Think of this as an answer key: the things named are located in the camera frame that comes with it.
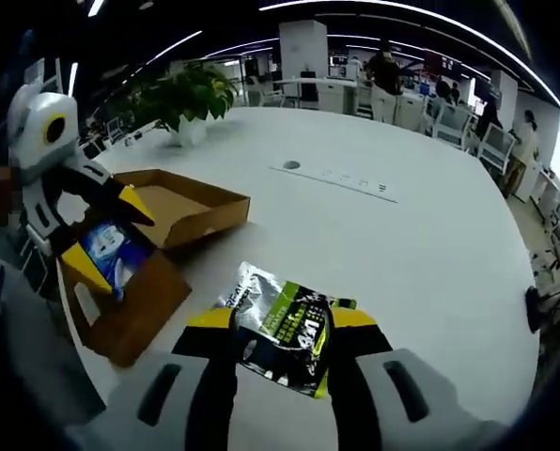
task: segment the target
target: white pillar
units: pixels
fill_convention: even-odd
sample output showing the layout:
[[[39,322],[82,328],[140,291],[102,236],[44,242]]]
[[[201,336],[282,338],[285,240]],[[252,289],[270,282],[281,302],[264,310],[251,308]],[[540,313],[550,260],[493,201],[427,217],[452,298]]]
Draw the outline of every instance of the white pillar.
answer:
[[[280,23],[282,78],[299,77],[312,70],[317,77],[328,76],[328,37],[326,25],[316,21]],[[296,85],[285,86],[289,96],[297,95]]]
[[[270,67],[268,64],[268,53],[262,52],[255,54],[255,58],[257,60],[257,70],[259,75],[264,75],[270,71]]]
[[[462,78],[458,83],[459,99],[466,103],[468,103],[468,100],[470,99],[470,83],[470,78]]]
[[[516,101],[518,99],[518,82],[502,70],[494,70],[491,82],[502,92],[502,102],[498,109],[499,120],[508,131],[514,126]]]

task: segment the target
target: ceiling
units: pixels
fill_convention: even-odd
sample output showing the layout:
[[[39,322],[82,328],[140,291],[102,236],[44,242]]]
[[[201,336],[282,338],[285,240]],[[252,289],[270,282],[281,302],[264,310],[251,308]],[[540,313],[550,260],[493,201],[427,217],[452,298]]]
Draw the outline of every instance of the ceiling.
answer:
[[[69,75],[71,62],[79,63],[74,93],[81,104],[92,103],[91,98],[97,100],[111,89],[119,87],[122,80],[154,55],[196,31],[203,32],[151,66],[155,68],[169,60],[201,57],[245,42],[275,38],[278,36],[279,23],[304,19],[325,23],[329,34],[388,38],[429,48],[453,56],[485,73],[505,69],[510,75],[520,78],[525,89],[534,91],[534,95],[544,101],[556,104],[541,82],[511,57],[470,31],[436,16],[388,6],[387,2],[369,4],[362,1],[311,3],[259,11],[260,8],[284,1],[189,3],[153,0],[152,7],[142,10],[140,7],[145,0],[104,0],[99,13],[88,18],[92,0],[80,4],[75,0],[59,0],[53,8],[64,8],[64,13],[59,16],[65,20],[59,21],[55,29],[48,22],[35,27],[41,53],[58,55],[65,61],[64,77]],[[539,45],[543,35],[536,34],[533,29],[534,33],[527,36],[531,42],[530,48],[521,39],[521,30],[525,29],[523,26],[533,23],[535,17],[532,14],[525,15],[521,0],[509,2],[510,5],[514,4],[511,6],[518,14],[514,18],[520,18],[520,23],[512,23],[511,15],[509,22],[504,19],[503,0],[410,0],[398,3],[432,11],[493,39],[530,66],[547,86],[560,95],[560,85],[554,77],[559,77],[560,72],[556,71],[553,64],[545,64],[546,61],[552,61],[546,58],[546,53],[542,52]],[[331,49],[340,49],[347,44],[370,45],[370,42],[330,39],[329,45]],[[532,51],[533,59],[528,54],[529,50]],[[423,53],[410,48],[407,53],[423,56]]]

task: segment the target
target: green label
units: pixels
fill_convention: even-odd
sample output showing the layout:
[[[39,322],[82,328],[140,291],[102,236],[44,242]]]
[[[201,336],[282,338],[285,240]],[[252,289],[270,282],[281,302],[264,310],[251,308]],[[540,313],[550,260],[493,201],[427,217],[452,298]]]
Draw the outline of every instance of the green label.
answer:
[[[265,317],[263,324],[261,324],[261,327],[259,328],[263,334],[268,334],[270,336],[275,335],[278,327],[280,327],[280,324],[282,323],[282,319],[284,319],[284,316],[287,314],[288,307],[290,306],[290,303],[292,303],[295,294],[297,294],[298,289],[299,285],[292,282],[286,282],[282,288],[282,292],[278,296],[278,299],[276,299],[275,303],[273,303],[270,313],[268,313],[268,316]]]

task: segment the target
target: potted plant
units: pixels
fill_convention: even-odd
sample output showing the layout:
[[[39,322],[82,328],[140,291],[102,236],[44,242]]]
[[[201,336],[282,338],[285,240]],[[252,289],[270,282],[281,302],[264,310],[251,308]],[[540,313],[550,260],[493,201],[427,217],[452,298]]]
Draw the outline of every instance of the potted plant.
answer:
[[[195,146],[207,132],[206,119],[224,118],[234,104],[234,86],[213,66],[189,63],[164,79],[141,78],[127,106],[142,123],[157,121],[174,142]]]

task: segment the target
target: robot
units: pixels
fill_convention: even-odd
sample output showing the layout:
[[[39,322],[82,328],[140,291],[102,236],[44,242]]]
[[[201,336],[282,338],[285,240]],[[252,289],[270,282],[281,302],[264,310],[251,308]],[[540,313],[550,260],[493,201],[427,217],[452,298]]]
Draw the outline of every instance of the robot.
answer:
[[[20,170],[27,232],[44,255],[59,257],[81,280],[110,294],[113,288],[56,210],[60,193],[77,194],[119,221],[152,226],[152,215],[132,186],[116,181],[78,148],[75,99],[40,89],[40,81],[23,85],[7,116],[9,152]]]

